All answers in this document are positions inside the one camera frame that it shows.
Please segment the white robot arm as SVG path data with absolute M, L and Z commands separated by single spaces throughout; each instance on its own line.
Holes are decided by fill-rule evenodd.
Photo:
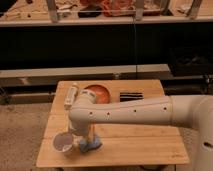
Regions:
M 144 124 L 186 127 L 199 132 L 193 171 L 213 171 L 213 96 L 174 95 L 110 104 L 96 104 L 84 89 L 71 106 L 69 129 L 87 136 L 90 124 Z

